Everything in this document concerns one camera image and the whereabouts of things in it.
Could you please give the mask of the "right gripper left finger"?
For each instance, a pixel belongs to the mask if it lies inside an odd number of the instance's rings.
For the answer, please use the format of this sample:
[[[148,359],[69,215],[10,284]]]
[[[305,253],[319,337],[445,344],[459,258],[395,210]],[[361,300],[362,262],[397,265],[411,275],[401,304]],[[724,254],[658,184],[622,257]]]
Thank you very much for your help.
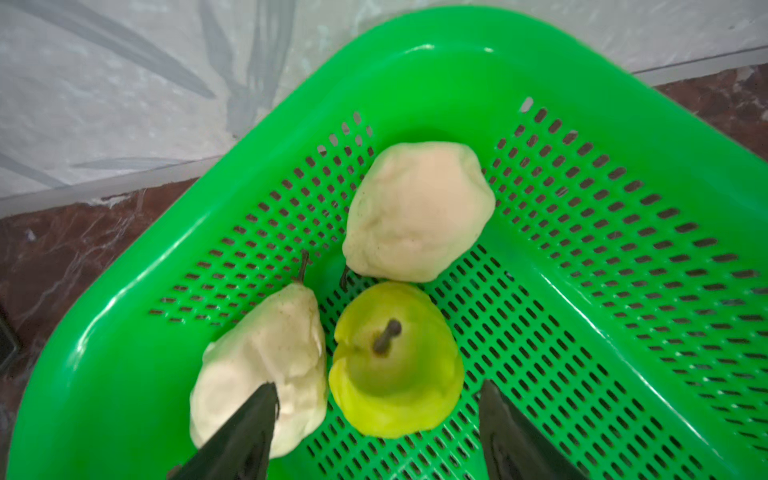
[[[261,385],[185,464],[167,479],[265,479],[279,400],[274,383]]]

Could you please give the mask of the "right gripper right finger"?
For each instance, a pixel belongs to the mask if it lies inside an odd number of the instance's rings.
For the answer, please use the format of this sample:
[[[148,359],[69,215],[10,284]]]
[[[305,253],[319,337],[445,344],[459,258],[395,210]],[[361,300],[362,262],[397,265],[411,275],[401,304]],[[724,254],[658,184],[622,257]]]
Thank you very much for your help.
[[[491,479],[585,477],[490,380],[480,390],[479,433]]]

